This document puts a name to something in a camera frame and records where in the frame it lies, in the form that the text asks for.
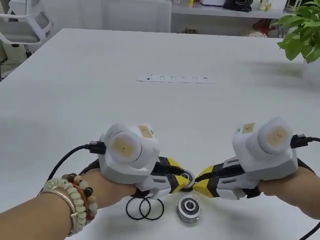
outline hand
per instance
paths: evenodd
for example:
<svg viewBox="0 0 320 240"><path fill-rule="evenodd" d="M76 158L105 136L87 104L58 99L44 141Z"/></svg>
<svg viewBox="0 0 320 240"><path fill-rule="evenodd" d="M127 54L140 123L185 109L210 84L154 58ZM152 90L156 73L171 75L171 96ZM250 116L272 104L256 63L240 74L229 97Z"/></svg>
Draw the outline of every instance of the hand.
<svg viewBox="0 0 320 240"><path fill-rule="evenodd" d="M116 204L126 196L135 194L134 185L117 184L105 179L99 169L93 169L83 175L83 179L93 189L100 209Z"/></svg>
<svg viewBox="0 0 320 240"><path fill-rule="evenodd" d="M311 218L320 218L320 178L310 170L299 167L294 174L282 179L262 181L259 190L266 196L277 196L298 207Z"/></svg>

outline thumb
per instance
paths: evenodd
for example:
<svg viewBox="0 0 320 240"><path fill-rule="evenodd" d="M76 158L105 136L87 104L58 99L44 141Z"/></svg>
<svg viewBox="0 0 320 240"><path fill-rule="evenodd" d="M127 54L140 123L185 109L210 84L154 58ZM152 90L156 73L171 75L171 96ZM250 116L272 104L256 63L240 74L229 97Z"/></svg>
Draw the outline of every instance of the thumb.
<svg viewBox="0 0 320 240"><path fill-rule="evenodd" d="M260 192L264 193L266 196L275 196L277 192L277 183L275 180L261 181L258 185Z"/></svg>

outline cable connector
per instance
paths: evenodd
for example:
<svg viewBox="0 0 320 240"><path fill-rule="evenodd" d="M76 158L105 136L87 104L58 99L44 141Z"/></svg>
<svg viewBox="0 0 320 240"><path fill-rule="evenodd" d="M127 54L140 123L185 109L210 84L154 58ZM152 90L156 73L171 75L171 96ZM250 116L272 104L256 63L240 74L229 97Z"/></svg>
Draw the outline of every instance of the cable connector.
<svg viewBox="0 0 320 240"><path fill-rule="evenodd" d="M91 154L106 154L107 147L103 141L91 141L88 145Z"/></svg>
<svg viewBox="0 0 320 240"><path fill-rule="evenodd" d="M306 137L304 134L296 134L291 138L290 146L292 149L308 146L313 141L312 137Z"/></svg>

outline bearing ring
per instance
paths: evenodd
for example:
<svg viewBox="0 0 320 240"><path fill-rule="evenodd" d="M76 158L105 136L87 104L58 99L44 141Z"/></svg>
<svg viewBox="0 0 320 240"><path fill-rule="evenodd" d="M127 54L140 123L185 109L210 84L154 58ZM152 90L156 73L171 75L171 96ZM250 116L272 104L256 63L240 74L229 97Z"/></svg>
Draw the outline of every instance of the bearing ring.
<svg viewBox="0 0 320 240"><path fill-rule="evenodd" d="M189 183L184 188L182 188L181 191L182 192L191 192L192 187L195 185L195 182L196 182L195 175L193 175L192 172L185 170L184 173L182 173L180 176L189 180Z"/></svg>
<svg viewBox="0 0 320 240"><path fill-rule="evenodd" d="M188 224L195 223L201 214L199 201L193 196L183 196L177 204L176 212L179 218Z"/></svg>

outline wooden bead bracelet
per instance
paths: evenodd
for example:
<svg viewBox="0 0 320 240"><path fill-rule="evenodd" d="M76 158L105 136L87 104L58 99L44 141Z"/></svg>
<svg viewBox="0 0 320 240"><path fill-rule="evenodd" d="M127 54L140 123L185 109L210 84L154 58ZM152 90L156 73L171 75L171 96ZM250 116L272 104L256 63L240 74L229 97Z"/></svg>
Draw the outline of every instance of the wooden bead bracelet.
<svg viewBox="0 0 320 240"><path fill-rule="evenodd" d="M86 180L83 180L81 175L71 173L65 177L69 183L77 189L81 195L82 200L84 201L84 206L86 209L86 225L90 223L97 215L98 212L98 203L96 198L93 196L94 190L92 187L89 187L89 184Z"/></svg>

